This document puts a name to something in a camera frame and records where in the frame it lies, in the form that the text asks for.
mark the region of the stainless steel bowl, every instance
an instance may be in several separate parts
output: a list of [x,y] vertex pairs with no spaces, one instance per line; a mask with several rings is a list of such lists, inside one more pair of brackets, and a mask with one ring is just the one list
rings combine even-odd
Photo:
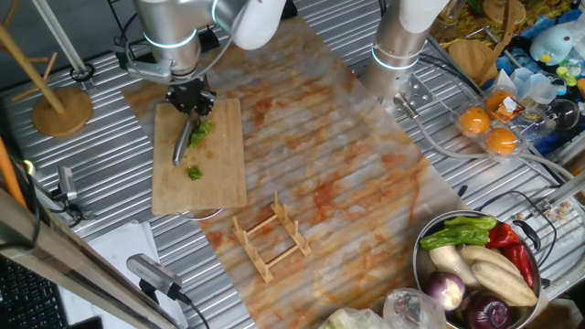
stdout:
[[[414,247],[414,278],[417,282],[417,286],[419,290],[422,291],[422,287],[424,287],[425,283],[431,276],[431,274],[437,270],[437,267],[433,264],[431,260],[431,256],[429,252],[420,247],[420,240],[434,232],[440,231],[444,229],[444,225],[442,224],[445,220],[453,219],[459,216],[465,216],[469,218],[479,218],[481,216],[491,216],[485,213],[481,213],[479,211],[472,211],[472,210],[456,210],[452,212],[448,212],[446,214],[440,215],[437,218],[433,219],[432,221],[425,226],[419,234],[417,238],[416,246]],[[528,247],[528,245],[524,242],[522,237],[520,237],[520,243],[523,243],[526,246],[527,256],[528,256],[528,263],[530,264],[530,270],[532,270],[532,275],[534,277],[534,294],[540,298],[540,272],[538,271],[537,260],[532,254],[532,251]],[[535,311],[537,309],[537,305],[532,307],[515,307],[515,312],[513,312],[512,324],[510,325],[510,329],[522,328],[526,325],[535,315]],[[447,315],[447,323],[452,326],[453,328],[457,329],[468,329],[467,326],[460,321],[454,313],[449,313]]]

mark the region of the purple onion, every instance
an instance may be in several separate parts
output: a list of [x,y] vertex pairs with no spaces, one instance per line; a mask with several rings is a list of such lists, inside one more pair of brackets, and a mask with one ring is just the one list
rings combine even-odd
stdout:
[[491,292],[474,292],[461,305],[471,329],[506,329],[512,322],[508,305]]
[[435,271],[424,287],[424,292],[437,301],[445,311],[459,307],[465,293],[465,284],[455,274]]

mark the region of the red bell pepper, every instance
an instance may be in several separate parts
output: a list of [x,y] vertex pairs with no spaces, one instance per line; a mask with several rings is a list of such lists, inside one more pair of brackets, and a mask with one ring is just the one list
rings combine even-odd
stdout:
[[527,248],[524,245],[514,244],[504,247],[504,255],[516,265],[528,287],[534,287],[534,278],[528,264]]
[[509,244],[517,244],[520,239],[514,230],[506,223],[497,223],[490,229],[490,240],[485,244],[486,248],[502,248]]

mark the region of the wooden paper towel holder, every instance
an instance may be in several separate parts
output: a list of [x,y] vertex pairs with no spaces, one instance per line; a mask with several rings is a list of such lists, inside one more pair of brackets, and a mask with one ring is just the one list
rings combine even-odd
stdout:
[[[254,263],[254,266],[256,266],[256,270],[258,270],[260,276],[264,279],[265,282],[270,282],[272,279],[274,279],[270,271],[270,268],[276,265],[279,261],[289,256],[290,254],[292,254],[295,250],[299,249],[305,257],[309,256],[312,252],[311,248],[309,247],[309,242],[305,240],[303,236],[301,236],[301,233],[299,233],[299,221],[295,220],[293,223],[289,219],[287,206],[284,205],[284,207],[282,207],[281,204],[278,203],[277,192],[274,192],[274,203],[271,204],[271,209],[272,212],[274,212],[274,215],[264,219],[260,224],[257,224],[255,227],[247,231],[241,228],[241,226],[238,223],[238,219],[234,216],[233,217],[234,228],[232,229],[234,234],[236,234],[236,238],[238,238],[239,243],[244,248],[244,250],[246,250],[248,257],[250,257],[252,263]],[[292,240],[294,240],[295,244],[294,246],[288,248],[282,254],[276,256],[274,259],[266,263],[260,257],[260,254],[258,253],[256,247],[254,247],[251,244],[251,242],[248,239],[248,236],[258,231],[259,229],[264,227],[266,224],[272,222],[276,218],[278,218],[278,221],[281,222],[282,226],[289,233]]]
[[[44,59],[27,58],[3,24],[0,24],[0,42],[4,44],[2,50],[12,55],[22,70],[43,93],[44,97],[40,99],[32,111],[32,123],[38,132],[46,136],[64,137],[83,128],[93,113],[90,97],[84,91],[76,88],[51,90],[31,64],[33,60],[44,61]],[[56,56],[53,55],[48,71],[52,68],[55,58]]]

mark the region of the ribbed metal surface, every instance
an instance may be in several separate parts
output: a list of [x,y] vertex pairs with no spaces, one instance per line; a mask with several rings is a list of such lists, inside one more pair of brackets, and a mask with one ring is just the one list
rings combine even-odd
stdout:
[[[379,8],[374,0],[299,0],[295,2],[303,16],[328,47],[352,69],[360,70],[378,27]],[[441,56],[431,45],[425,52]],[[213,250],[207,244],[196,222],[177,217],[154,217],[150,212],[153,147],[120,91],[138,82],[118,68],[114,55],[92,62],[97,70],[97,91],[91,100],[94,114],[87,126],[74,136],[51,139],[40,135],[32,126],[30,112],[39,94],[10,103],[9,98],[30,85],[0,95],[4,99],[11,126],[26,157],[37,166],[36,177],[48,189],[57,186],[56,164],[70,165],[79,189],[76,201],[94,210],[97,219],[82,222],[76,232],[84,239],[95,239],[119,226],[137,219],[150,221],[159,256],[165,266],[183,278],[185,290],[207,317],[212,328],[250,328],[253,321],[233,289]],[[459,81],[433,67],[420,63],[417,77],[434,95],[432,104],[420,109],[425,126],[437,142],[452,151],[480,152],[461,136],[449,119],[447,108],[457,108],[468,99],[470,91]],[[68,72],[53,74],[51,88],[73,85]],[[464,200],[471,208],[506,190],[517,189],[537,198],[551,193],[554,184],[538,171],[518,161],[498,164],[490,160],[457,160],[437,154],[422,138],[414,123],[397,116],[399,125],[433,163],[435,168],[458,190],[469,186]],[[524,211],[527,204],[515,197],[503,198],[486,211],[508,218]],[[559,235],[550,260],[542,275],[556,280],[568,264],[575,263],[585,251],[582,219],[577,213],[557,221]],[[541,258],[549,247],[551,230],[544,220],[529,219],[544,237]],[[558,281],[549,294],[556,296],[576,279]],[[201,327],[193,311],[184,308],[192,326]]]

